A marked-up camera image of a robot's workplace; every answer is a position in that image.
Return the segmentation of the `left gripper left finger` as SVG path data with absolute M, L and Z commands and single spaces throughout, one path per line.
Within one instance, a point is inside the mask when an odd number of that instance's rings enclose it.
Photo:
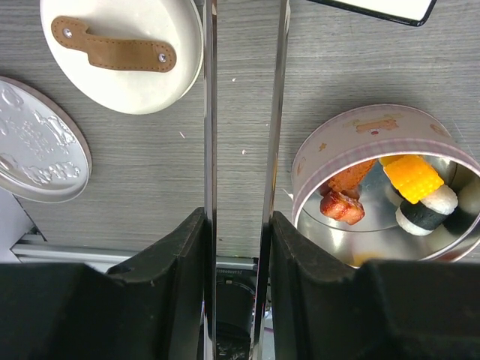
M 82 263 L 1 266 L 3 359 L 195 359 L 205 214 L 101 273 Z

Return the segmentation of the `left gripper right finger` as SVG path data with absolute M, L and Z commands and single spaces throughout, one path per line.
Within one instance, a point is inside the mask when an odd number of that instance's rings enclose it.
M 272 218 L 277 359 L 477 359 L 479 267 L 372 260 L 354 269 Z

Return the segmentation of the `food pieces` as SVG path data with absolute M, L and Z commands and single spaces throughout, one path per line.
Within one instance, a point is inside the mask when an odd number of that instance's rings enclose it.
M 374 158 L 333 175 L 319 189 L 319 213 L 375 230 L 395 225 L 412 236 L 468 227 L 479 216 L 479 180 L 447 184 L 424 156 Z

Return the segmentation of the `pink metal bowl container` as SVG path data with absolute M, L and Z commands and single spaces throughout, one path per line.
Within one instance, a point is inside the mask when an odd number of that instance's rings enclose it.
M 347 226 L 319 212 L 319 187 L 352 165 L 393 155 L 422 155 L 448 185 L 479 180 L 479 163 L 428 113 L 409 106 L 377 104 L 344 112 L 319 126 L 300 146 L 292 164 L 292 222 L 306 238 L 352 267 L 369 259 L 464 258 L 479 245 L 479 215 L 469 226 L 413 236 L 392 225 L 384 229 Z

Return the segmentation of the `metal tongs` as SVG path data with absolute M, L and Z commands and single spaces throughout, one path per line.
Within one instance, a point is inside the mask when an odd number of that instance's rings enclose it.
M 216 263 L 217 263 L 217 140 L 218 140 L 218 3 L 205 1 L 202 16 L 203 78 L 204 78 L 204 210 L 205 225 L 205 283 L 204 283 L 204 359 L 218 359 Z M 287 45 L 290 30 L 290 3 L 280 2 L 277 31 L 277 52 L 271 102 L 268 137 L 268 159 L 265 193 L 262 207 L 262 230 L 256 274 L 256 293 L 253 326 L 250 334 L 249 359 L 263 357 L 264 316 L 267 305 L 269 261 L 273 237 L 273 213 L 278 172 L 281 120 L 284 103 L 284 84 Z

